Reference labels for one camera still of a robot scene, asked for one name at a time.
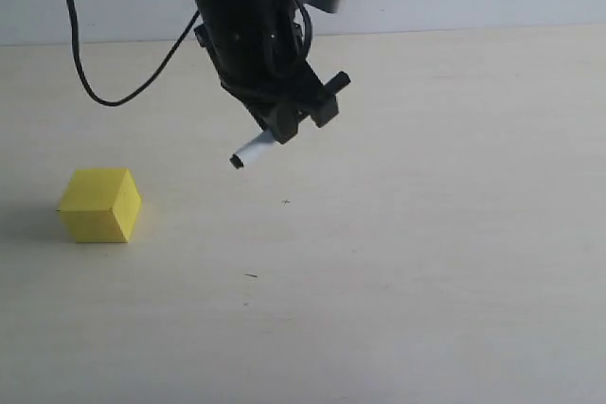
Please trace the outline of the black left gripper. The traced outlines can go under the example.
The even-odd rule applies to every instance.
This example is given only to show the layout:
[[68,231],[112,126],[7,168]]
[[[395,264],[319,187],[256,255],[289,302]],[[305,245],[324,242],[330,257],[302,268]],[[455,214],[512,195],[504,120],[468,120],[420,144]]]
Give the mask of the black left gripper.
[[218,29],[205,22],[194,29],[213,63],[222,88],[236,98],[262,128],[286,144],[309,117],[323,128],[339,114],[336,95],[316,75],[294,28]]

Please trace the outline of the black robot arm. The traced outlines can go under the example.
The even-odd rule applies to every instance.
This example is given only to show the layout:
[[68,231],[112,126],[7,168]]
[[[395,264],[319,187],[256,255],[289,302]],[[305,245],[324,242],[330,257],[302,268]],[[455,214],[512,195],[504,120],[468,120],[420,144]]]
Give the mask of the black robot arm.
[[323,127],[339,113],[336,95],[307,62],[312,20],[303,0],[194,0],[195,34],[219,75],[259,126],[280,144],[310,117]]

